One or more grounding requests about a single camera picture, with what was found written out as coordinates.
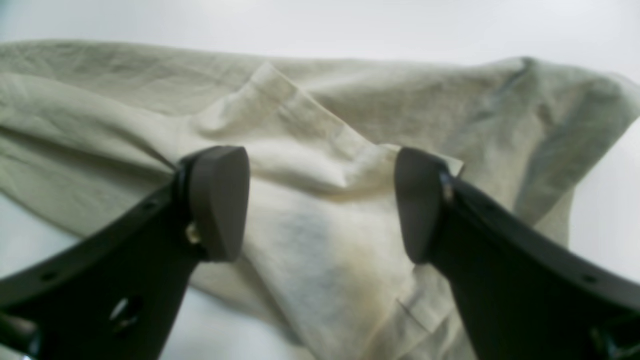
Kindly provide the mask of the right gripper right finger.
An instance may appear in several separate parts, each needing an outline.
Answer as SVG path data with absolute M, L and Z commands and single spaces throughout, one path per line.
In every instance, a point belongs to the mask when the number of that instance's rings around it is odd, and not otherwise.
M 562 248 L 414 148 L 395 161 L 409 259 L 449 282 L 480 360 L 637 360 L 639 285 Z

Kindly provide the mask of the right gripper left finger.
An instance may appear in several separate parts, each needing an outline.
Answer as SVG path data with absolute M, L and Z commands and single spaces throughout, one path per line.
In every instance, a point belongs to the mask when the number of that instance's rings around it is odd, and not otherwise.
M 183 158 L 106 228 L 1 281 L 1 346 L 32 360 L 157 360 L 195 269 L 239 258 L 249 197 L 246 148 Z

